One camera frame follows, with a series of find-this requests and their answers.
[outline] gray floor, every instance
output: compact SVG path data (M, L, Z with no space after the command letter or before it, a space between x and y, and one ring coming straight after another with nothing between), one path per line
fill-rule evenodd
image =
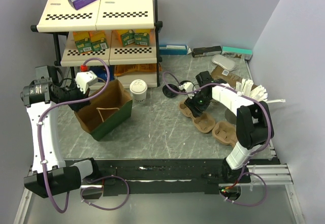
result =
M235 74L249 78L245 62L237 63ZM170 71L182 80L196 81L202 71L213 71L211 57L163 56L163 71ZM169 83L175 83L168 77ZM144 103L133 103L132 116L109 133L102 142L94 140L80 128L68 106L59 108L58 130L65 158L225 158L232 148L217 142L211 133L200 133L177 106L186 99L179 95L169 99L159 88L148 89ZM223 105L210 105L207 110L216 121L225 120ZM267 148L256 158L272 158Z
M256 203L263 195L263 188L242 187L238 202ZM203 193L131 195L127 203L114 211L95 209L81 202L80 191L70 193L69 207L60 214L48 199L32 195L24 224L290 224L296 223L285 186L268 186L268 198L257 207L243 207L225 203L220 195ZM95 204L112 208L125 196L101 197ZM64 206L65 194L55 196L58 205Z

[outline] white wall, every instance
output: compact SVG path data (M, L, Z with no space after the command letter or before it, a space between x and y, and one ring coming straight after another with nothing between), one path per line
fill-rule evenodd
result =
M278 2L158 0L159 18L164 22L160 43L252 49Z
M33 160L33 141L22 88L35 78L35 66L53 63L53 42L29 27L38 21L40 0L0 2L0 222L13 223L23 177Z
M250 62L271 98L274 144L288 163L308 223L324 223L325 0L280 0Z

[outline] gray marble countertop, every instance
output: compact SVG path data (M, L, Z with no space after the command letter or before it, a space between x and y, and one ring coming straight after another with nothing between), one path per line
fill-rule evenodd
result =
M192 58L185 56L162 56L163 71L170 71L180 80L195 82L202 71L212 72L216 67L211 56ZM249 78L244 61L236 58L233 73ZM167 82L176 84L171 76ZM64 158L218 158L227 157L232 148L216 141L211 132L200 133L178 109L178 103L186 96L167 98L159 88L150 88L143 103L133 102L131 118L126 120L103 141L96 141L83 131L73 111L68 106L59 108L58 131ZM216 122L225 120L226 108L222 104L211 104L207 109ZM272 158L269 148L255 158Z

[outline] bundle of white utensils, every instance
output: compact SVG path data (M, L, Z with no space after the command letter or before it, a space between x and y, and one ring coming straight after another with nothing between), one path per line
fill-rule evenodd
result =
M253 81L250 79L242 79L242 82L236 82L236 91L242 92L243 95L248 96L257 101L265 101L267 103L274 103L274 102L285 102L284 99L279 100L271 100L268 101L268 93L266 89L260 85L252 90Z

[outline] black and white checkered strip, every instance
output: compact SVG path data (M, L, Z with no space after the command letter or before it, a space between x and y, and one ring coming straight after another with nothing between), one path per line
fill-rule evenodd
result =
M86 19L92 18L91 13L78 13L78 14L47 14L45 20L72 20L72 19Z
M118 48L114 50L114 54L142 54L152 53L151 47L142 48Z
M148 12L104 12L103 18L117 18L117 17L147 17Z
M82 54L79 54L77 50L68 50L67 55L105 55L105 50L92 51L92 52L82 53Z

